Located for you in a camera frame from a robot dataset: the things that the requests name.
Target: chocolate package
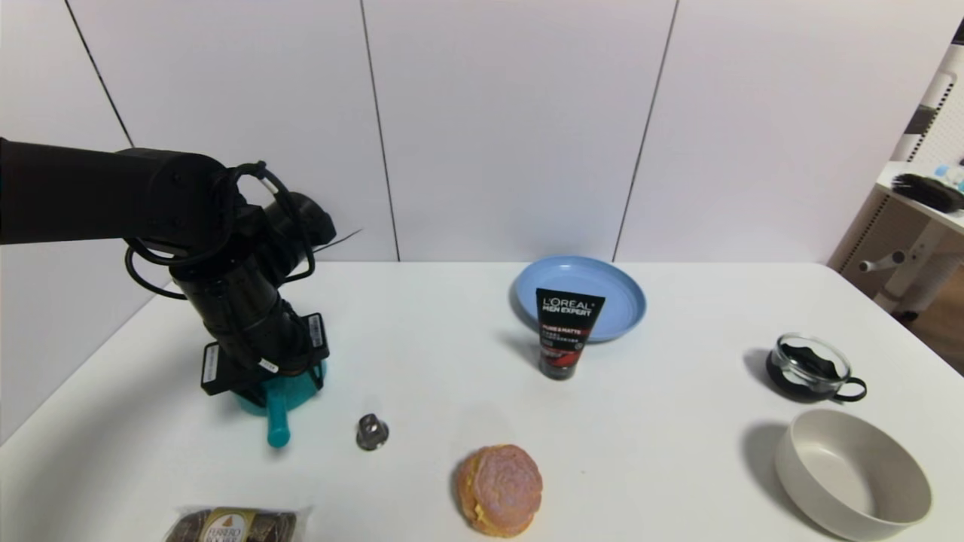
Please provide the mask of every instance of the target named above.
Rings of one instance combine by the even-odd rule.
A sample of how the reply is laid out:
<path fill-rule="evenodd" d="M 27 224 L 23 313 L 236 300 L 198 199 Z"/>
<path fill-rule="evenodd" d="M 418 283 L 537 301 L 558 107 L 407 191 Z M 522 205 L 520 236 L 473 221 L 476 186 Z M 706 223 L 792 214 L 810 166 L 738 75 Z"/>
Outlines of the chocolate package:
<path fill-rule="evenodd" d="M 191 508 L 168 531 L 165 542 L 301 542 L 306 510 Z"/>

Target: metal nut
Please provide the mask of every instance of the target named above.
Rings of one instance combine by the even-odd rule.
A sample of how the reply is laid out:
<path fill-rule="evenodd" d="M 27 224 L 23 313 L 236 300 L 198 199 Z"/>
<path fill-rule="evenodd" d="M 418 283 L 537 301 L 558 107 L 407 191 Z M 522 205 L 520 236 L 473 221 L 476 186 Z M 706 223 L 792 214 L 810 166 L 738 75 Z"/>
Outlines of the metal nut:
<path fill-rule="evenodd" d="M 355 441 L 366 451 L 377 449 L 388 440 L 388 425 L 374 414 L 366 414 L 359 420 Z"/>

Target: cup handle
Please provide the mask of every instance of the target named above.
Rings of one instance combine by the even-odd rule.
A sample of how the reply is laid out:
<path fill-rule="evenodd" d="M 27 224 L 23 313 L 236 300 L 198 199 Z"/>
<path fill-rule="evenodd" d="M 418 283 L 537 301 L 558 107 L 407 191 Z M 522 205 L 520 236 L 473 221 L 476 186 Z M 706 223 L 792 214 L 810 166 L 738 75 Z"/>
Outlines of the cup handle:
<path fill-rule="evenodd" d="M 845 401 L 848 403 L 852 403 L 854 401 L 859 401 L 867 396 L 867 383 L 857 378 L 856 376 L 851 376 L 850 378 L 847 378 L 844 384 L 860 384 L 861 388 L 863 389 L 860 391 L 860 393 L 857 393 L 856 395 L 840 395 L 839 393 L 837 393 L 836 395 L 834 395 L 834 398 L 837 399 L 838 401 Z"/>

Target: hair brush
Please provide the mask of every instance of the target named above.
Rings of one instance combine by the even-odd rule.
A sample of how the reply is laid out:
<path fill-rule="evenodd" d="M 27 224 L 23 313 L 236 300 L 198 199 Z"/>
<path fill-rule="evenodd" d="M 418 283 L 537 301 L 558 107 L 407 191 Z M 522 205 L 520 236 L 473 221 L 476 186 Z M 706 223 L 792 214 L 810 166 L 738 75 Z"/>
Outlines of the hair brush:
<path fill-rule="evenodd" d="M 914 174 L 894 177 L 894 192 L 941 212 L 964 208 L 964 194 L 950 188 L 936 178 Z"/>

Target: white wall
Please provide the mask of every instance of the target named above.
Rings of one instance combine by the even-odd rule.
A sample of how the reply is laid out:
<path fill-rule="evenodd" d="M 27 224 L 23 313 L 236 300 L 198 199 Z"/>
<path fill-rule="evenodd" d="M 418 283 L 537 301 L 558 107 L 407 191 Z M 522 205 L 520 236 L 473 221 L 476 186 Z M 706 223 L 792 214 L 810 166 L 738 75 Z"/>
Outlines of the white wall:
<path fill-rule="evenodd" d="M 4 0 L 0 12 L 0 136 L 127 147 L 60 0 Z M 118 240 L 3 249 L 0 442 L 139 309 L 150 295 L 123 269 Z M 152 280 L 160 269 L 142 266 Z"/>
<path fill-rule="evenodd" d="M 71 5 L 136 146 L 265 160 L 339 234 L 364 228 L 320 258 L 396 259 L 358 0 Z"/>
<path fill-rule="evenodd" d="M 617 259 L 829 259 L 962 15 L 682 0 Z"/>
<path fill-rule="evenodd" d="M 612 257 L 676 3 L 367 0 L 378 110 L 358 0 L 72 6 L 134 143 L 267 160 L 364 228 L 321 256 L 396 258 L 380 111 L 401 257 L 499 260 Z M 963 14 L 680 0 L 618 259 L 825 260 Z M 0 18 L 0 135 L 126 147 L 65 4 Z M 4 248 L 0 438 L 147 299 L 121 255 Z"/>
<path fill-rule="evenodd" d="M 365 0 L 404 260 L 612 258 L 674 0 Z"/>

